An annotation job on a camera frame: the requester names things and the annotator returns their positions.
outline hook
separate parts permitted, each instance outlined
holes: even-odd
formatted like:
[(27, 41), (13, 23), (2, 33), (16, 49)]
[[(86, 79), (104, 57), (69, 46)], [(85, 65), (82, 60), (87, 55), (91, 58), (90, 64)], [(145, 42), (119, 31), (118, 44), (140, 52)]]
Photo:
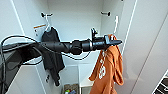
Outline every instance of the hook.
[(49, 26), (50, 26), (50, 23), (49, 23), (49, 21), (48, 21), (48, 19), (47, 19), (47, 16), (52, 16), (53, 14), (50, 14), (50, 15), (48, 15), (48, 14), (44, 14), (44, 13), (41, 13), (41, 16), (42, 17), (44, 17), (45, 16), (45, 19), (46, 19), (46, 21), (47, 21), (47, 27), (46, 27), (46, 29), (45, 29), (45, 31), (47, 31), (47, 29), (49, 28)]
[(101, 12), (101, 14), (110, 16), (110, 12), (108, 12), (108, 13)]
[(116, 18), (115, 18), (115, 29), (114, 29), (114, 32), (111, 36), (111, 39), (114, 39), (115, 33), (117, 31), (117, 25), (118, 25), (118, 16), (116, 16)]

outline clothes hanger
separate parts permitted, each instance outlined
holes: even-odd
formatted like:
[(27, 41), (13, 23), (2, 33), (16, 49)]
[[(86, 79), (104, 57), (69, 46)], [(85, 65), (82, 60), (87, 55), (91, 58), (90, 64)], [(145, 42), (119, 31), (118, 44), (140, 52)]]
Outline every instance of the clothes hanger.
[(47, 27), (46, 27), (46, 29), (45, 29), (45, 31), (47, 31), (47, 29), (49, 28), (49, 26), (50, 26), (50, 23), (49, 23), (49, 21), (48, 21), (48, 19), (47, 19), (47, 14), (46, 14), (46, 21), (47, 21)]
[(115, 18), (116, 20), (115, 20), (115, 29), (114, 29), (114, 32), (113, 32), (113, 34), (112, 34), (112, 36), (111, 36), (111, 39), (113, 40), (114, 39), (114, 36), (115, 36), (115, 33), (116, 33), (116, 31), (117, 31), (117, 26), (118, 26), (118, 16), (116, 16), (116, 18)]

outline orange garment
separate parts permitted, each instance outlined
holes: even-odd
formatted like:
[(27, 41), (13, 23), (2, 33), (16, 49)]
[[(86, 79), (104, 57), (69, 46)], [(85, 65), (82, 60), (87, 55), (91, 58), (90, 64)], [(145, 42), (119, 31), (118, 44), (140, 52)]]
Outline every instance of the orange garment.
[(90, 94), (117, 94), (113, 86), (114, 82), (123, 85), (122, 70), (122, 56), (117, 45), (110, 46), (106, 51), (101, 50), (92, 75), (89, 77), (91, 81), (94, 80)]

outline cabinet panel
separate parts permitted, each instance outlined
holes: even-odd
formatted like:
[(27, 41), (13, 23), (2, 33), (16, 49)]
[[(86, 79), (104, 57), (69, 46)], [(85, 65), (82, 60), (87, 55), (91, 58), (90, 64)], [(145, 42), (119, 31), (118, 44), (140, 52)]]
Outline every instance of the cabinet panel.
[(151, 94), (168, 69), (168, 17), (160, 30), (155, 44), (147, 58), (142, 73), (135, 85), (133, 94)]
[[(98, 30), (100, 35), (101, 14), (103, 0), (48, 0), (52, 25), (58, 30), (61, 41), (85, 40), (91, 38), (91, 28)], [(71, 55), (75, 58), (83, 58), (87, 52), (81, 55)], [(81, 61), (75, 61), (64, 57), (65, 65), (76, 65), (78, 63), (95, 63), (98, 52)]]
[(104, 0), (103, 2), (103, 10), (102, 12), (108, 13), (110, 12), (110, 16), (102, 15), (101, 20), (101, 35), (104, 34), (112, 34), (115, 30), (115, 16), (119, 17), (119, 23), (122, 16), (124, 1), (121, 0)]
[(37, 41), (41, 41), (42, 36), (41, 34), (44, 32), (44, 29), (37, 30), (37, 33), (39, 35), (36, 36), (33, 27), (44, 25), (47, 23), (45, 18), (41, 16), (42, 12), (43, 13), (49, 12), (47, 0), (12, 0), (12, 1), (15, 5), (17, 15), (24, 30), (24, 34), (26, 36), (36, 39)]
[[(42, 59), (41, 57), (38, 57), (34, 61), (35, 62), (39, 62), (41, 59)], [(37, 71), (38, 71), (37, 75), (40, 78), (39, 80), (41, 81), (41, 84), (44, 87), (44, 91), (46, 92), (46, 94), (61, 94), (62, 83), (60, 83), (59, 86), (55, 85), (55, 82), (52, 79), (52, 76), (51, 76), (49, 70), (45, 70), (44, 69), (43, 62), (41, 62), (40, 64), (38, 64), (36, 66), (36, 68), (37, 68)]]
[(21, 94), (45, 94), (35, 66), (21, 66), (10, 85), (8, 94), (13, 94), (15, 89)]
[(12, 86), (9, 87), (9, 90), (8, 92), (6, 92), (6, 94), (23, 94), (23, 93), (21, 92), (16, 82), (13, 81)]
[(92, 71), (95, 67), (95, 64), (79, 64), (79, 86), (88, 87), (92, 86), (94, 81), (90, 81), (89, 77), (92, 74)]
[[(16, 10), (13, 6), (12, 0), (0, 0), (0, 41), (10, 35), (24, 35)], [(5, 43), (13, 43), (18, 41), (25, 41), (25, 39), (14, 38)]]
[(78, 66), (68, 65), (60, 71), (60, 81), (62, 85), (76, 84), (79, 82)]
[(167, 0), (136, 0), (134, 2), (132, 18), (126, 29), (129, 33), (123, 53), (123, 77), (125, 83), (123, 86), (116, 86), (116, 90), (119, 94), (151, 94), (156, 86), (154, 84), (157, 80), (157, 77), (154, 75), (161, 75), (158, 73), (162, 73), (163, 75), (165, 72), (165, 67), (167, 66), (164, 66), (165, 64), (163, 62), (166, 62), (166, 59), (158, 55), (167, 56), (167, 50), (162, 50), (166, 48), (162, 48), (163, 46), (160, 48), (160, 46), (163, 45), (163, 41), (167, 40), (166, 37), (164, 37), (165, 39), (157, 39), (160, 41), (158, 43), (162, 44), (156, 44), (158, 45), (156, 48), (152, 47), (153, 44), (156, 43), (155, 40), (167, 15), (167, 4)]

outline sleeve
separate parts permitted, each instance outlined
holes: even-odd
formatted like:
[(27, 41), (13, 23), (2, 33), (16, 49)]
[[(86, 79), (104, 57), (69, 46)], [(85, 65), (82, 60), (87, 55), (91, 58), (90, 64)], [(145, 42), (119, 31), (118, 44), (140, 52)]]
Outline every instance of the sleeve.
[(123, 67), (122, 67), (122, 56), (120, 54), (120, 51), (118, 49), (119, 52), (119, 56), (118, 56), (118, 60), (116, 62), (116, 71), (114, 73), (114, 81), (118, 84), (118, 85), (123, 85), (124, 84), (124, 80), (122, 77), (122, 73), (123, 73)]
[(89, 77), (89, 80), (91, 80), (91, 81), (94, 81), (96, 79), (97, 71), (98, 71), (98, 69), (100, 67), (100, 59), (101, 59), (101, 56), (102, 56), (102, 52), (103, 51), (100, 51), (99, 57), (97, 59), (96, 65), (94, 67), (94, 70), (93, 70), (91, 76)]

